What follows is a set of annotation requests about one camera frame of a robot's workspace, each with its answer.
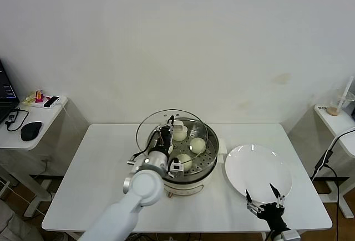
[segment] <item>white table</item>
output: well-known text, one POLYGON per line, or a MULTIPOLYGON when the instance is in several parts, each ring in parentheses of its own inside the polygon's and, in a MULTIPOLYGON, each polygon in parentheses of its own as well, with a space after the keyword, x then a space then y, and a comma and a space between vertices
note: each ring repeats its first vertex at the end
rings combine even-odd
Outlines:
MULTIPOLYGON (((316 113, 334 136, 343 133, 351 127, 355 127, 355 121, 343 110, 341 110, 338 116, 332 116, 327 113, 326 108, 327 105, 324 104, 315 105, 316 113)), ((341 137, 339 139, 339 144, 350 157, 355 158, 355 132, 341 137)), ((338 195, 336 184, 330 181, 327 181, 327 184, 331 192, 329 194, 320 194, 319 196, 323 203, 336 203, 338 195)), ((355 188, 355 177, 350 177, 339 186, 339 207, 344 214, 344 217, 347 219, 354 218, 354 214, 343 196, 353 188, 355 188)))
MULTIPOLYGON (((60 103, 57 103, 51 109, 45 109, 40 107, 32 107, 20 104, 19 107, 23 110, 29 111, 23 126, 29 122, 42 122, 42 127, 39 130, 38 136, 30 141, 23 141, 20 135, 20 129, 14 132, 7 131, 7 126, 4 123, 0 124, 0 150, 11 151, 11 150, 25 150, 29 151, 37 146, 41 138, 47 132, 55 118, 59 115, 63 106, 67 103, 67 98, 65 96, 60 97, 60 103)), ((26 113, 20 112, 16 119, 16 122, 11 126, 11 128, 17 127, 24 119, 26 113)), ((3 166, 6 171, 12 174, 17 180, 23 183, 28 189, 30 189, 36 197, 32 200, 31 205, 27 208, 25 212, 26 217, 32 217, 36 212, 36 208, 41 201, 50 201, 52 199, 50 193, 47 192, 51 180, 44 180, 42 184, 38 184, 29 175, 22 173, 19 170, 10 170, 6 166, 3 166)))
MULTIPOLYGON (((283 216, 290 228, 328 229, 332 226, 310 178, 280 124, 210 124, 228 151, 243 143, 273 148, 288 163, 293 188, 283 216)), ((42 227, 46 230, 83 232, 104 208, 123 197, 123 180, 131 170, 126 164, 136 153, 138 125, 91 125, 50 205, 42 227)), ((211 183, 192 196, 164 195, 146 207, 134 232, 216 233, 265 232, 265 221, 246 208, 246 200, 225 178, 218 164, 211 183)))

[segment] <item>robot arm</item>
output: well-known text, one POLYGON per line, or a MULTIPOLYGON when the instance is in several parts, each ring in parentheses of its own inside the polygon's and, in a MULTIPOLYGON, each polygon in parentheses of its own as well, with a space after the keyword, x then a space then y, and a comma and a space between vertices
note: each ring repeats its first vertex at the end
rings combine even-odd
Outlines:
POLYGON ((153 133, 159 133, 159 139, 148 152, 148 156, 134 162, 134 158, 142 153, 140 152, 128 161, 134 168, 124 182, 123 192, 126 195, 120 202, 108 206, 81 236, 80 241, 124 241, 137 225, 142 208, 153 205, 160 199, 164 191, 161 177, 168 173, 168 151, 173 139, 173 123, 172 116, 167 124, 153 133))
POLYGON ((285 206, 283 205, 285 196, 282 196, 272 184, 270 184, 270 187, 277 198, 277 202, 258 205, 251 199, 248 190, 246 190, 247 209, 257 218, 267 222, 271 231, 271 240, 300 241, 301 237, 298 232, 287 228, 287 224, 282 219, 282 215, 285 212, 285 206))
POLYGON ((124 198, 108 206, 80 241, 124 241, 137 225, 142 208, 156 203, 163 190, 161 177, 155 171, 142 170, 136 173, 124 198))

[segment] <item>black mouse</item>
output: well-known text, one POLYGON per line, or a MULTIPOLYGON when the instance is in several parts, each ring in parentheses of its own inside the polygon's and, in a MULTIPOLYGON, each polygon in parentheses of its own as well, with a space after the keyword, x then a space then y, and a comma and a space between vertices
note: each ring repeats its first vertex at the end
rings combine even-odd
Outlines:
POLYGON ((42 122, 31 122, 21 128, 21 139, 24 141, 34 140, 39 133, 42 122))

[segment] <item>cup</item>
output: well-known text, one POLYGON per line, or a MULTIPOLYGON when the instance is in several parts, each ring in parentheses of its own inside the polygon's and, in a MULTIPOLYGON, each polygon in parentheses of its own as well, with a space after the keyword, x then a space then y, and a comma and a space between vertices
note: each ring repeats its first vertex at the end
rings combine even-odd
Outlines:
POLYGON ((330 104, 327 108, 328 114, 337 116, 339 115, 341 109, 347 107, 350 102, 355 101, 355 95, 352 94, 350 91, 348 91, 344 98, 342 95, 342 90, 336 90, 336 92, 333 94, 330 104))

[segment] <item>laptop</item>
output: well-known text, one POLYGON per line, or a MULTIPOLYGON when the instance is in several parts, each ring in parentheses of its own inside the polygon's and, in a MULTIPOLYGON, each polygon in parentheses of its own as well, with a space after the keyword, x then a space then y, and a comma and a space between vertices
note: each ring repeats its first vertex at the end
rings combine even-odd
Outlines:
POLYGON ((0 123, 8 117, 10 111, 16 108, 18 104, 17 95, 0 60, 0 123))

